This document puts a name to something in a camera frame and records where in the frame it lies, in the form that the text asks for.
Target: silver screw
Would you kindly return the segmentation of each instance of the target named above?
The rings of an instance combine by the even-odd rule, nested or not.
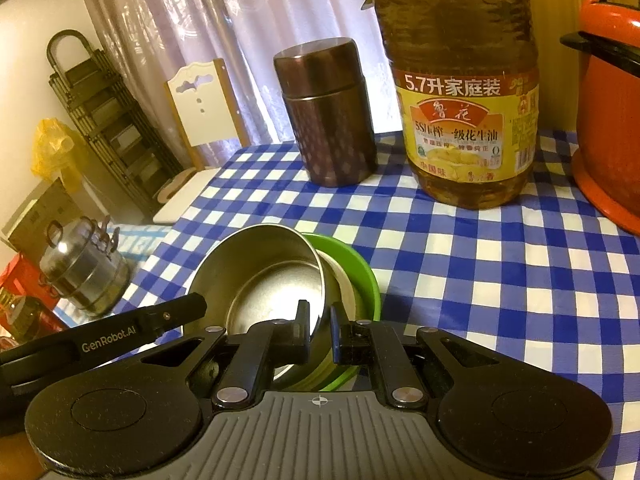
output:
[[[222,402],[242,402],[249,394],[244,388],[238,388],[236,386],[230,386],[228,388],[222,388],[216,394],[216,397]]]
[[[418,388],[412,388],[410,386],[396,388],[392,395],[395,400],[402,402],[403,404],[418,402],[424,397],[424,394]]]

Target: table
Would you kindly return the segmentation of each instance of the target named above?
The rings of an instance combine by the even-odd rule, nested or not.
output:
[[[276,222],[331,235],[370,263],[382,318],[399,332],[437,326],[601,395],[614,436],[600,471],[638,480],[640,249],[567,176],[575,147],[573,134],[543,132],[518,201],[481,212],[423,194],[399,134],[378,139],[374,176],[341,189],[311,184],[293,143],[242,149],[145,262],[115,311],[184,294],[214,244],[244,226]]]

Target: stainless steel bowl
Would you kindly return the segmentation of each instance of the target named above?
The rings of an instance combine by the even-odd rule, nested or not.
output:
[[[314,345],[326,304],[340,300],[340,286],[330,267],[299,232],[277,224],[259,224],[225,238],[196,270],[189,293],[207,301],[207,313],[184,327],[184,333],[207,326],[245,333],[257,322],[294,319],[299,300],[310,304],[311,356],[302,366],[276,370],[274,385],[285,387],[313,371],[328,348]]]

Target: cardboard box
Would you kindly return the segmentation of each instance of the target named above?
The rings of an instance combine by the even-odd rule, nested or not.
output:
[[[62,181],[38,184],[2,228],[2,240],[17,253],[22,253],[37,267],[47,249],[45,232],[52,220],[62,225],[80,218],[82,212],[66,192]]]

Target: yellow label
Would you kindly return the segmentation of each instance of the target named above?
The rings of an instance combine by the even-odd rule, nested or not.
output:
[[[495,182],[527,171],[538,132],[538,71],[441,76],[393,70],[407,156],[456,182]]]

